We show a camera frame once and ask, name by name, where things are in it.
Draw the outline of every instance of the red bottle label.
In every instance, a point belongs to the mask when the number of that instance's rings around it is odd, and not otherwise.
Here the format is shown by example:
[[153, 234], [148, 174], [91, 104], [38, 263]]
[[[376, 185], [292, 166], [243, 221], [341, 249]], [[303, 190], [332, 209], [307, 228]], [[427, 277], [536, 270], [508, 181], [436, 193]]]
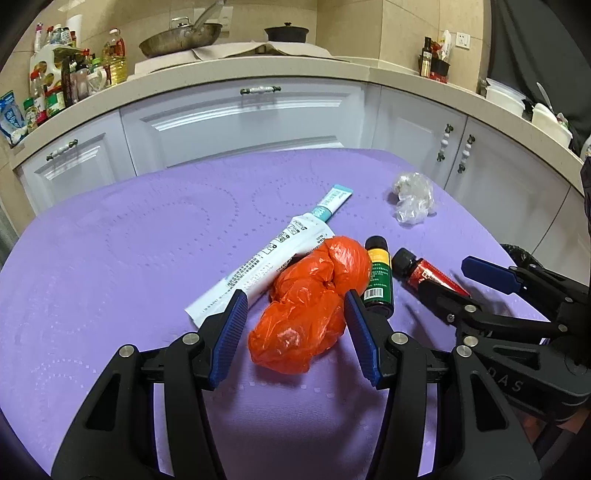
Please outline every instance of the red bottle label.
[[414, 269], [413, 273], [410, 275], [410, 278], [408, 279], [408, 284], [415, 290], [418, 290], [418, 284], [420, 284], [426, 278], [428, 278], [429, 280], [433, 280], [439, 283], [440, 285], [449, 288], [450, 290], [456, 291], [460, 295], [464, 295], [466, 297], [470, 296], [470, 294], [466, 290], [461, 288], [461, 286], [459, 286], [451, 278], [445, 275], [445, 273], [436, 269], [427, 260], [421, 260], [418, 263], [417, 268]]

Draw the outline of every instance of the black bottle cap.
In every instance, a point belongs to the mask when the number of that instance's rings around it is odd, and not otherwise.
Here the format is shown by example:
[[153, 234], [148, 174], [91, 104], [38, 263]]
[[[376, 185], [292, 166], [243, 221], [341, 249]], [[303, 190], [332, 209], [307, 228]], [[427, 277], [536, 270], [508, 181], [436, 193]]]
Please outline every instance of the black bottle cap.
[[414, 261], [417, 259], [412, 252], [401, 248], [392, 257], [392, 273], [397, 277], [406, 277], [411, 274]]
[[383, 236], [379, 236], [379, 235], [370, 236], [365, 241], [365, 249], [371, 250], [372, 248], [381, 248], [382, 250], [386, 250], [386, 252], [387, 252], [388, 251], [388, 243], [386, 242], [386, 239]]

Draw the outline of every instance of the metal pan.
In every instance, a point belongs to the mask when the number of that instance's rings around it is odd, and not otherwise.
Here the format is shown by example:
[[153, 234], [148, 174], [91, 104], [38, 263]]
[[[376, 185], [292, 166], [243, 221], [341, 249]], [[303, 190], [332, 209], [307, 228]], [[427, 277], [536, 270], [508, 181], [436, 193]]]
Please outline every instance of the metal pan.
[[205, 22], [214, 15], [219, 15], [224, 3], [224, 0], [217, 0], [193, 25], [187, 25], [189, 23], [188, 17], [173, 18], [171, 22], [186, 18], [187, 24], [180, 23], [176, 28], [153, 35], [140, 43], [139, 49], [144, 55], [151, 58], [211, 45], [220, 36], [222, 26], [219, 23]]

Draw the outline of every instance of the red bottle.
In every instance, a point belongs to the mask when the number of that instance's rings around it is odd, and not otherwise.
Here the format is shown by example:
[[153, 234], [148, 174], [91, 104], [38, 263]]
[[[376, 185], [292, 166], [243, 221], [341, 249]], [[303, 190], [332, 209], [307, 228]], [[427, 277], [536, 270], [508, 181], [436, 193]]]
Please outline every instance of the red bottle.
[[428, 278], [458, 292], [460, 295], [470, 296], [466, 290], [445, 275], [445, 273], [436, 269], [424, 258], [417, 259], [406, 248], [401, 248], [392, 257], [392, 273], [405, 280], [414, 290], [418, 290], [418, 284]]

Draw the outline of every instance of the barcode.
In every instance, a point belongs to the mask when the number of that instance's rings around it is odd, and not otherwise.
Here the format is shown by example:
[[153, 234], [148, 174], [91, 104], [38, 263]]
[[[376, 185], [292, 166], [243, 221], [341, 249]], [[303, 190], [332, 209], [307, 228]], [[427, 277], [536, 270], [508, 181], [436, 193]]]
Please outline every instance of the barcode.
[[365, 290], [365, 294], [363, 295], [364, 300], [374, 299], [376, 297], [383, 297], [384, 296], [384, 289], [383, 288], [369, 288]]

